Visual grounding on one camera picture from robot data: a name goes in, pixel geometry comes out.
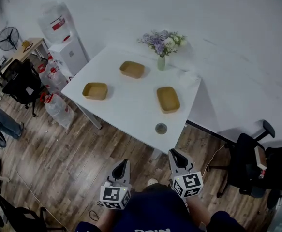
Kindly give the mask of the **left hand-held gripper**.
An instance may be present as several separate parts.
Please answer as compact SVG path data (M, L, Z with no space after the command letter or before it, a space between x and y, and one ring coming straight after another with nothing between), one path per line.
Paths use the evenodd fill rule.
M108 209L123 210L131 198L130 161L119 161L100 188L100 201Z

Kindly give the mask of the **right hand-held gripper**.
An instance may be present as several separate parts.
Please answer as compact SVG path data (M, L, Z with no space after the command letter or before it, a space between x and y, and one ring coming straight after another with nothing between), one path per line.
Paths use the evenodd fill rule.
M203 188L203 179L200 171L194 168L188 159L175 149L168 151L171 170L170 186L180 198L198 195Z

